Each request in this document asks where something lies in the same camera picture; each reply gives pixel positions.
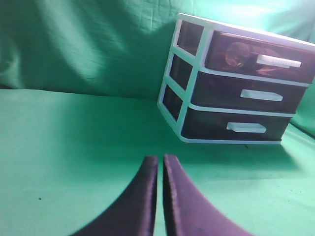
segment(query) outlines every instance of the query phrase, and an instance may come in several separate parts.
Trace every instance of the green backdrop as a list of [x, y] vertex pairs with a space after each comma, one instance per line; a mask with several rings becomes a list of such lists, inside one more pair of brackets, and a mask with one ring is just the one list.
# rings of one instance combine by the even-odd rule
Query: green backdrop
[[[314, 9], [313, 0], [0, 0], [0, 35], [20, 60], [0, 84], [156, 99], [178, 12], [315, 42]], [[293, 119], [312, 134], [314, 91]]]
[[[280, 146], [185, 144], [163, 120], [178, 12], [315, 43], [313, 0], [0, 0], [0, 235], [70, 234], [164, 153], [255, 235], [314, 234], [313, 138], [289, 125]], [[314, 99], [312, 85], [292, 119], [313, 135]]]

